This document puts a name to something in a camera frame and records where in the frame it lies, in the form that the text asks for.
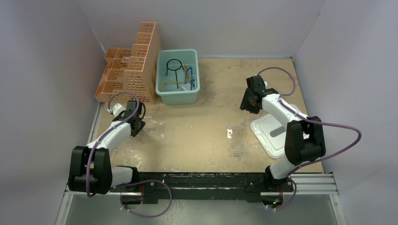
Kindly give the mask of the clear well plate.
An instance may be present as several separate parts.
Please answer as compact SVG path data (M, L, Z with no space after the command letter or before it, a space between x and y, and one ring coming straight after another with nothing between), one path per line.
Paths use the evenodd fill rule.
M241 125L227 127L227 139L231 154L246 153L244 129Z

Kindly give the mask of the blue safety glasses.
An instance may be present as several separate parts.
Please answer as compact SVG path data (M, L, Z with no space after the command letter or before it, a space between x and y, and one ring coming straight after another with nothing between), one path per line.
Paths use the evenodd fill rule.
M193 67L187 67L185 68L185 83L188 83L190 85L190 90L195 89L195 79L193 75Z

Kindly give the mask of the black ring stand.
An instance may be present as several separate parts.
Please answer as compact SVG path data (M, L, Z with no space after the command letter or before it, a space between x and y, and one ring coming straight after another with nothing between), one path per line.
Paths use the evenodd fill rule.
M184 71L183 64L179 59L170 59L166 63L166 77L174 78L177 88L179 88L178 71Z

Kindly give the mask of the amber rubber tubing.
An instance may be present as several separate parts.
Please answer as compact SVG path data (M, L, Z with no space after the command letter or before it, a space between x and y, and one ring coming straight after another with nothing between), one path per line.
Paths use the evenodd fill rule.
M178 71L179 85L185 84L184 80L185 80L185 68L186 68L186 66L190 67L188 65L183 65L184 71L182 71L182 70ZM161 74L159 90L162 91L162 92L171 92L171 91L179 91L180 90L180 87L177 88L176 83L174 81L174 78L166 77L166 69Z

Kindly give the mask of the white paper tag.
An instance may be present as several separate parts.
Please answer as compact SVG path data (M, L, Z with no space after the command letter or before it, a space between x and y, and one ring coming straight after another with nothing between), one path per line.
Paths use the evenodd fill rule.
M179 85L181 91L191 91L195 90L195 86L192 83L185 83Z

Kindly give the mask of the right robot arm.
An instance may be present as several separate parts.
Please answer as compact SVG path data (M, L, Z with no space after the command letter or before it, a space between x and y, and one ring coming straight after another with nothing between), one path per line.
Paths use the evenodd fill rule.
M286 130L284 155L265 169L263 184L270 191L285 183L293 170L313 162L326 153L321 120L308 117L291 107L273 88L266 88L261 76L246 79L247 88L240 105L241 110L258 114L265 110Z

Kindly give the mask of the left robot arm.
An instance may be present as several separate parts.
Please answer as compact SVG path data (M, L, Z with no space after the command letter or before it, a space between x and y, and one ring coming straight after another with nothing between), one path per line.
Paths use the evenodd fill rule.
M110 155L129 137L135 137L145 126L144 103L128 101L127 106L115 104L111 109L113 120L108 129L96 140L72 150L68 188L85 192L89 197L106 194L122 185L127 191L139 188L136 167L112 167Z

